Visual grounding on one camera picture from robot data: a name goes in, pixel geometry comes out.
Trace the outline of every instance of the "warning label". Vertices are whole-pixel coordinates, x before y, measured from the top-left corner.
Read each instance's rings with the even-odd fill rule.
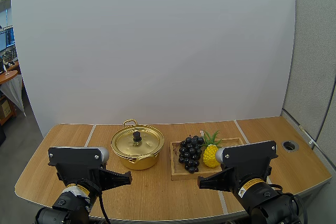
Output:
[[[242,198],[245,192],[246,192],[246,190],[244,189],[244,187],[242,187],[242,188],[239,190],[238,195]]]
[[[67,188],[68,187],[71,187],[71,186],[75,186],[76,184],[69,184],[68,186],[67,186]],[[81,189],[87,196],[89,196],[89,194],[90,194],[90,191],[88,190],[88,189],[86,189],[85,187],[83,187],[83,186],[81,186],[81,185],[77,185],[77,187],[79,188],[79,189]]]
[[[248,182],[245,183],[245,185],[242,186],[242,188],[239,190],[238,195],[242,198],[245,192],[253,185],[264,182],[261,178],[254,178],[249,180]]]

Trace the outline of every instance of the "pot handle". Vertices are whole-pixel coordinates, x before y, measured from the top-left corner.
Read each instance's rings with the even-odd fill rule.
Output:
[[[141,155],[139,157],[137,157],[136,159],[129,159],[128,161],[131,162],[132,164],[136,164],[138,163],[139,161],[145,159],[145,158],[148,158],[148,157],[156,157],[156,155],[154,155],[153,153],[150,153],[150,154],[146,154],[146,155]]]
[[[136,125],[138,124],[138,122],[135,119],[128,119],[122,124],[123,128],[125,128],[126,124],[129,123],[129,122],[134,122]]]

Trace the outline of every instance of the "gray floor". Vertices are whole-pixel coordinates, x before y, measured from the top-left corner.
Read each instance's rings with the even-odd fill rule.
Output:
[[[17,109],[17,117],[3,125],[7,138],[0,146],[0,224],[34,223],[40,209],[14,192],[19,176],[43,140],[25,90],[22,93],[27,117]]]

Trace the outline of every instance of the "yellow pineapple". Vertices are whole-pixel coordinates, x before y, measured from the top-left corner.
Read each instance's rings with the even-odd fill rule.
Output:
[[[215,138],[218,135],[219,131],[216,131],[212,136],[209,135],[206,131],[204,135],[204,141],[205,144],[203,146],[206,146],[206,149],[203,154],[203,162],[206,166],[214,168],[220,163],[216,160],[216,152],[218,151],[217,145],[220,143],[221,139],[215,142]]]

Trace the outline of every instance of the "grapes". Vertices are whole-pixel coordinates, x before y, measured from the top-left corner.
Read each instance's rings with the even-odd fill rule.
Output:
[[[196,149],[194,149],[194,148],[190,148],[190,149],[189,149],[189,153],[190,153],[191,155],[194,155],[194,154],[196,153]]]
[[[188,172],[189,173],[194,173],[195,172],[195,167],[189,167]]]
[[[198,166],[202,154],[202,144],[204,143],[204,138],[189,135],[185,140],[180,143],[180,155],[178,162],[184,164],[184,168],[189,173],[197,173],[199,171]]]
[[[192,159],[189,159],[188,166],[192,167],[194,165],[195,165],[195,161],[193,161]]]
[[[180,147],[186,147],[187,146],[187,142],[186,141],[182,141],[181,143],[180,143]]]
[[[179,151],[183,154],[183,153],[185,153],[187,151],[187,149],[185,147],[182,147],[182,148],[180,148]]]
[[[196,138],[191,139],[191,143],[192,145],[196,146],[196,144],[198,143],[197,139]]]
[[[197,142],[198,142],[199,144],[204,144],[204,138],[199,137],[199,138],[197,139]]]
[[[195,155],[193,155],[191,158],[192,158],[193,160],[199,160],[201,157],[198,156],[197,154],[195,154]]]

